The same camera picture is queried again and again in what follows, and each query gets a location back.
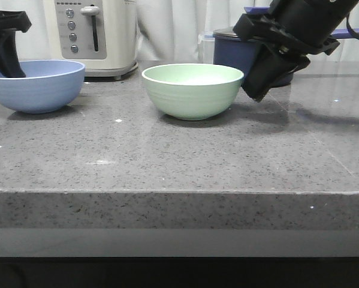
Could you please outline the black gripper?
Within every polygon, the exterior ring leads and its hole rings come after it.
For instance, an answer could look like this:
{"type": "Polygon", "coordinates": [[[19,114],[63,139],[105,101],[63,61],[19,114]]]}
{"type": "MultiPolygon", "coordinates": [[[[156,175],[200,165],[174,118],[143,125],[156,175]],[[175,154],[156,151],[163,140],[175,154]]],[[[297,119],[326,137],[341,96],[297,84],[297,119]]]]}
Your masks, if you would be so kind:
{"type": "Polygon", "coordinates": [[[26,33],[31,26],[25,11],[0,11],[0,73],[4,77],[26,77],[17,57],[15,31],[26,33]]]}
{"type": "Polygon", "coordinates": [[[233,31],[242,41],[258,41],[276,47],[285,47],[297,54],[280,53],[277,49],[260,45],[256,58],[242,84],[245,93],[260,102],[272,86],[293,72],[306,68],[310,64],[307,56],[332,54],[339,42],[332,36],[319,44],[307,44],[280,26],[269,14],[242,14],[233,27],[233,31]]]}

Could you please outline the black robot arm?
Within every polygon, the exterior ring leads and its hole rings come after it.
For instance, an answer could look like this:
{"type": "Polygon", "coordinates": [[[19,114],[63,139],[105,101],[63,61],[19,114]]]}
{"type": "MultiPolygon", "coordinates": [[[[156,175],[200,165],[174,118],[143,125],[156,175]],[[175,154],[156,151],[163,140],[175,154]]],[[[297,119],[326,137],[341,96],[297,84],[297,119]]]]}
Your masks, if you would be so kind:
{"type": "Polygon", "coordinates": [[[263,14],[242,14],[233,31],[258,50],[242,88],[260,102],[278,80],[306,68],[308,55],[330,55],[331,35],[358,1],[272,1],[263,14]]]}

